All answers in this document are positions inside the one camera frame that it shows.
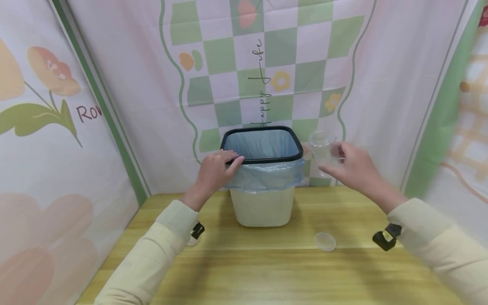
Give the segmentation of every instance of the person's left hand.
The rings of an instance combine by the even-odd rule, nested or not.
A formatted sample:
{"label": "person's left hand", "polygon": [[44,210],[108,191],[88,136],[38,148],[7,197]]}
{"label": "person's left hand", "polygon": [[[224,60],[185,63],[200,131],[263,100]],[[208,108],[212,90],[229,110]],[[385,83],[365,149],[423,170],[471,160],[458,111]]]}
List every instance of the person's left hand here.
{"label": "person's left hand", "polygon": [[[229,168],[225,164],[234,160]],[[183,195],[181,201],[195,211],[200,211],[205,202],[220,188],[226,185],[244,161],[239,154],[219,150],[204,158],[198,172],[197,182]]]}

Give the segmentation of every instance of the cream sleeve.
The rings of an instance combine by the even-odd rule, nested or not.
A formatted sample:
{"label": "cream sleeve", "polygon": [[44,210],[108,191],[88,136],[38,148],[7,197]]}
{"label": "cream sleeve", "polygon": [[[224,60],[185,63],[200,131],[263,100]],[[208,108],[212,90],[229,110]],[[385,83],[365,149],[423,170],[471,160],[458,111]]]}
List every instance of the cream sleeve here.
{"label": "cream sleeve", "polygon": [[488,305],[488,250],[423,201],[412,199],[388,214],[402,226],[398,240],[469,305]]}
{"label": "cream sleeve", "polygon": [[198,213],[173,201],[124,258],[94,305],[149,305],[197,224]]}

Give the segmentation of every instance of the hand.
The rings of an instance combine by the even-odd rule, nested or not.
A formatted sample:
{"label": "hand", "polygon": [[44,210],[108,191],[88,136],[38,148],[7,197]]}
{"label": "hand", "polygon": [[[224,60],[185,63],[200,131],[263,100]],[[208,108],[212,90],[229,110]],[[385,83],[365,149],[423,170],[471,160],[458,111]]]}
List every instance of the hand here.
{"label": "hand", "polygon": [[320,166],[320,170],[367,196],[386,214],[408,200],[400,191],[381,178],[371,157],[364,149],[340,142],[334,144],[331,153],[341,158],[342,165]]}
{"label": "hand", "polygon": [[341,166],[320,166],[319,169],[360,193],[365,193],[382,180],[367,151],[346,142],[335,143],[334,157],[341,158]]}
{"label": "hand", "polygon": [[[229,168],[225,164],[234,160]],[[181,198],[181,202],[195,211],[200,211],[205,202],[236,174],[244,157],[233,151],[219,150],[202,161],[197,182]]]}

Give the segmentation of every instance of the plastic cup lid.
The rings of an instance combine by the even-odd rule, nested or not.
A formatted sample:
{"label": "plastic cup lid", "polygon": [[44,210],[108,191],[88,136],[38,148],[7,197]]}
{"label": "plastic cup lid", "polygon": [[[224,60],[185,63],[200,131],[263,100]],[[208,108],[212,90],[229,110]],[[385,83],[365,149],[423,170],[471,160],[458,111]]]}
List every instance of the plastic cup lid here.
{"label": "plastic cup lid", "polygon": [[315,244],[322,251],[332,252],[335,250],[336,241],[329,233],[319,232],[315,234]]}

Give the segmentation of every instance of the green square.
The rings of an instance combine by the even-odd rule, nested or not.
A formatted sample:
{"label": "green square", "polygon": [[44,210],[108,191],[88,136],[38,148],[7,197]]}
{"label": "green square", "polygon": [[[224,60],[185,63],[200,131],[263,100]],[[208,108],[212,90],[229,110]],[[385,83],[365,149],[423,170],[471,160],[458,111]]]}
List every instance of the green square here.
{"label": "green square", "polygon": [[265,32],[264,47],[266,67],[294,64],[297,58],[297,28]]}
{"label": "green square", "polygon": [[236,70],[234,39],[222,38],[203,42],[209,74]]}
{"label": "green square", "polygon": [[330,32],[327,58],[338,58],[349,55],[352,44],[363,27],[364,16],[334,20]]}
{"label": "green square", "polygon": [[269,122],[291,120],[293,114],[293,95],[275,95],[266,98],[268,111],[266,119]]}
{"label": "green square", "polygon": [[298,0],[298,26],[332,20],[334,0]]}
{"label": "green square", "polygon": [[334,113],[334,110],[339,106],[342,94],[346,87],[322,91],[322,99],[320,103],[319,118],[324,118]]}
{"label": "green square", "polygon": [[220,149],[220,132],[218,128],[202,130],[199,143],[200,152]]}
{"label": "green square", "polygon": [[325,61],[311,61],[295,65],[295,93],[322,91]]}
{"label": "green square", "polygon": [[212,87],[208,76],[190,78],[188,85],[188,107],[208,105],[213,103]]}
{"label": "green square", "polygon": [[260,97],[261,93],[266,92],[266,87],[262,80],[263,77],[264,69],[249,69],[237,71],[237,81],[239,82],[239,97],[241,99]]}
{"label": "green square", "polygon": [[308,136],[315,130],[319,119],[305,119],[305,120],[293,120],[291,122],[291,128],[297,135],[300,142],[308,142]]}
{"label": "green square", "polygon": [[332,182],[331,178],[310,177],[310,180],[309,180],[310,186],[330,186],[331,182]]}
{"label": "green square", "polygon": [[312,160],[306,160],[304,165],[305,177],[310,177],[310,166],[312,165]]}
{"label": "green square", "polygon": [[264,32],[263,0],[230,0],[230,14],[234,36]]}
{"label": "green square", "polygon": [[215,104],[219,127],[241,125],[241,102],[239,100]]}
{"label": "green square", "polygon": [[173,3],[169,33],[173,45],[202,41],[195,1]]}

